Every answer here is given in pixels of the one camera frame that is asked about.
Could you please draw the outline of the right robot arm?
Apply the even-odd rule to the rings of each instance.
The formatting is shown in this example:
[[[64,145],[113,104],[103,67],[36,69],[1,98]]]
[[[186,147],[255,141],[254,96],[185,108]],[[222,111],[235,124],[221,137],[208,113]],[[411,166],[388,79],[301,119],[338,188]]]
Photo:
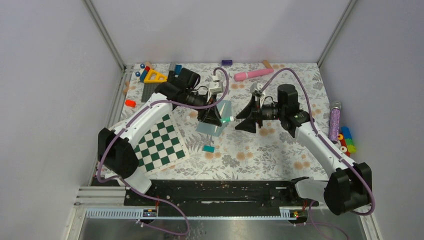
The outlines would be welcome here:
[[[290,181],[287,201],[293,206],[305,200],[325,203],[335,215],[374,205],[372,170],[365,163],[356,163],[334,145],[318,128],[310,114],[300,108],[298,91],[292,84],[277,88],[277,100],[265,104],[262,84],[250,87],[251,98],[236,116],[241,122],[236,130],[256,133],[264,121],[279,121],[282,128],[303,144],[318,160],[329,179],[299,177]]]

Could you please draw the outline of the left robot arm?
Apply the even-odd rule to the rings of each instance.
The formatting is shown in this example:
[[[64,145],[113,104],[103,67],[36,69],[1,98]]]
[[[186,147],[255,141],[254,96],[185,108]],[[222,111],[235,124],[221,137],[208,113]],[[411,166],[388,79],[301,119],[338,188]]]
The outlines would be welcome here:
[[[179,74],[169,70],[167,81],[156,87],[134,115],[113,129],[103,128],[98,133],[97,141],[98,181],[105,183],[119,178],[136,192],[135,197],[142,205],[152,204],[155,200],[155,192],[150,188],[152,182],[139,168],[134,151],[141,138],[176,107],[196,110],[200,122],[222,126],[217,105],[228,94],[228,73],[216,67],[205,94],[196,90],[200,80],[198,73],[184,67]]]

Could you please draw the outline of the green white glue stick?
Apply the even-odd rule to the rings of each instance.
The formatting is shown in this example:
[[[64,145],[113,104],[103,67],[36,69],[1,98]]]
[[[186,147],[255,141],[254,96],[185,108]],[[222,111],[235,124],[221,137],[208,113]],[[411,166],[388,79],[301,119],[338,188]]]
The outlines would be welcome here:
[[[224,123],[229,123],[229,122],[233,122],[235,120],[235,118],[233,116],[229,116],[229,117],[225,117],[221,119],[221,122]]]

